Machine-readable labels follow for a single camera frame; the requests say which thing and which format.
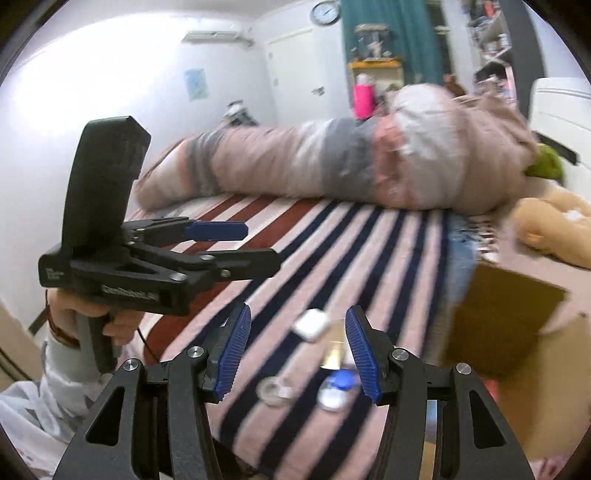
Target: beige stuffed toy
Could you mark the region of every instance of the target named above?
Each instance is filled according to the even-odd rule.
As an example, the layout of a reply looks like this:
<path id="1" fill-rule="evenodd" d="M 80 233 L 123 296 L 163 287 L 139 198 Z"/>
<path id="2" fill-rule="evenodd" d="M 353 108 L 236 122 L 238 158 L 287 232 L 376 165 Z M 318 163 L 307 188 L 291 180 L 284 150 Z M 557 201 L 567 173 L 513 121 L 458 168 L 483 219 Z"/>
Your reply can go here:
<path id="1" fill-rule="evenodd" d="M 512 213 L 517 238 L 544 254 L 591 270 L 591 205 L 562 188 L 520 200 Z"/>

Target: teal curtain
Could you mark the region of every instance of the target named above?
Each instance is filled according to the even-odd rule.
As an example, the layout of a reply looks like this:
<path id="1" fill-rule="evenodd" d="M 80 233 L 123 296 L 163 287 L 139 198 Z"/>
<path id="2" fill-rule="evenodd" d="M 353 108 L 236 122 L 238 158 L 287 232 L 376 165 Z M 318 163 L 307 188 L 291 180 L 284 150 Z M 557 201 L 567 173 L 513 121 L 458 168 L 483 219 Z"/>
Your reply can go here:
<path id="1" fill-rule="evenodd" d="M 392 50 L 404 59 L 404 80 L 443 84 L 441 53 L 427 13 L 426 0 L 341 0 L 347 58 L 358 45 L 355 27 L 363 23 L 387 24 Z"/>

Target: white sleeve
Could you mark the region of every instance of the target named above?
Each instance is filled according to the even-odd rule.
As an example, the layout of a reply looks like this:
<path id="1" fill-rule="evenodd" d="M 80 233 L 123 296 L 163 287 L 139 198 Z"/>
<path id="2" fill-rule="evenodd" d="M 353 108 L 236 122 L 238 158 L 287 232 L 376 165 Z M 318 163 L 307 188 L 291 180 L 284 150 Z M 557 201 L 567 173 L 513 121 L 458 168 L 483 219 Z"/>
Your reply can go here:
<path id="1" fill-rule="evenodd" d="M 40 382 L 18 382 L 0 394 L 0 421 L 25 463 L 51 478 L 76 429 L 110 379 L 84 362 L 79 350 L 51 335 L 43 347 Z"/>

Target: person's left hand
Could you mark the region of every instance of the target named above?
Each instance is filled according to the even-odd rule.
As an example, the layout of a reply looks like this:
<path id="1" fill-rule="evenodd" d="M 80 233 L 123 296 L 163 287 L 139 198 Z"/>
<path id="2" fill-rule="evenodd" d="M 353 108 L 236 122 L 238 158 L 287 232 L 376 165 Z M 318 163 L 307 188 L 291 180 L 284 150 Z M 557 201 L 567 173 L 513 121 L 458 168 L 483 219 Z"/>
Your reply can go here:
<path id="1" fill-rule="evenodd" d="M 64 288 L 51 288 L 47 290 L 47 302 L 49 304 L 53 322 L 67 335 L 78 338 L 76 330 L 76 312 L 90 318 L 102 317 L 112 308 L 85 300 L 74 292 Z M 103 334 L 112 337 L 114 345 L 126 345 L 133 339 L 144 314 L 134 310 L 121 310 L 115 314 L 113 321 L 105 325 Z"/>

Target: striped mattress cover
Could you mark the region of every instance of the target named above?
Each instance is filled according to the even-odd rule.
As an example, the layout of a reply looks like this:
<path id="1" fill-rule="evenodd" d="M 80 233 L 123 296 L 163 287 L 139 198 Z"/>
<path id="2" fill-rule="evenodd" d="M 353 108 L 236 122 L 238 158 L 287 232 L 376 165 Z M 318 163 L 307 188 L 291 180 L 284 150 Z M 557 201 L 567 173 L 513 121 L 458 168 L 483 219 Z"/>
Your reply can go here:
<path id="1" fill-rule="evenodd" d="M 331 373 L 321 369 L 326 338 L 305 343 L 290 327 L 303 311 L 324 310 L 342 319 L 360 304 L 373 327 L 418 356 L 444 296 L 449 267 L 448 210 L 407 212 L 330 200 L 294 200 L 225 195 L 188 202 L 138 218 L 188 216 L 243 221 L 239 242 L 177 245 L 178 252 L 274 248 L 281 271 L 266 281 L 219 284 L 195 299 L 187 317 L 147 314 L 141 329 L 159 360 L 174 358 L 190 342 L 199 344 L 227 318 L 238 301 L 252 310 L 252 330 L 233 390 L 208 405 L 214 437 L 245 462 L 281 480 L 364 479 L 381 439 L 386 407 L 375 407 L 358 389 L 338 413 L 316 403 Z M 140 353 L 134 340 L 132 350 Z M 146 352 L 147 363 L 154 360 Z M 279 376 L 296 400 L 272 408 L 258 400 L 256 386 Z"/>

